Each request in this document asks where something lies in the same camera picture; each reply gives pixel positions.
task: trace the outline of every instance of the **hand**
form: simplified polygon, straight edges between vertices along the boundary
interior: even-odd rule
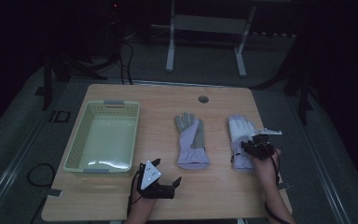
[[[275,153],[272,155],[272,159],[277,165],[277,169],[279,169],[279,155],[281,155],[281,151],[279,149],[275,149]],[[255,176],[260,182],[260,185],[265,188],[276,187],[276,176],[274,169],[274,164],[270,158],[265,160],[260,160],[257,157],[252,157],[252,163],[255,166]]]
[[[124,222],[125,224],[145,224],[150,218],[153,207],[157,201],[157,199],[142,198],[141,194],[136,190],[138,177],[139,176],[136,177],[133,185],[131,211],[127,220]]]

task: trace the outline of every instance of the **person's right arm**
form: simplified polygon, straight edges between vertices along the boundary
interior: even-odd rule
[[[281,151],[277,149],[274,155],[272,155],[272,159],[275,161],[275,164],[278,165],[279,160],[277,153],[281,154]],[[271,159],[261,161],[258,158],[252,158],[252,162],[255,166],[255,176],[260,182],[269,210],[276,217],[279,217],[290,224],[295,224],[296,222],[284,204],[283,198],[276,185],[276,174]],[[271,224],[280,223],[270,216],[268,216],[268,221]]]

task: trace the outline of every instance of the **work glove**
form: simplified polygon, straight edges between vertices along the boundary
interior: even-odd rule
[[[232,150],[232,168],[240,172],[250,172],[254,170],[254,165],[251,161],[251,155],[246,153],[241,147],[241,142],[252,141],[252,136],[255,136],[255,126],[253,123],[241,115],[233,115],[228,118],[228,126],[231,136],[231,150]]]
[[[186,112],[174,119],[180,134],[178,166],[188,170],[207,167],[210,162],[205,152],[202,119],[196,119],[194,114],[188,115]]]

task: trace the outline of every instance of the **wooden table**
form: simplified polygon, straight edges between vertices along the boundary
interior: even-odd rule
[[[201,95],[209,102],[199,101]],[[174,199],[158,200],[151,219],[205,219],[265,217],[263,195],[253,173],[231,168],[228,117],[242,114],[263,128],[255,100],[248,89],[189,86],[90,85],[79,114],[90,100],[126,100],[141,104],[133,166],[160,158],[160,184],[170,185],[179,176]],[[173,118],[191,112],[204,120],[205,148],[211,165],[203,170],[184,170],[176,165],[179,133]],[[79,124],[77,118],[74,130]],[[68,142],[74,138],[72,132]],[[46,221],[124,220],[131,176],[80,175],[62,167],[66,147],[52,188],[60,197],[48,197],[42,212]],[[285,190],[281,190],[289,210]]]

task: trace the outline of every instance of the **green plastic basket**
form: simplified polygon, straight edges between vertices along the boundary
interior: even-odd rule
[[[131,170],[140,104],[89,101],[63,169],[68,172],[126,174]]]

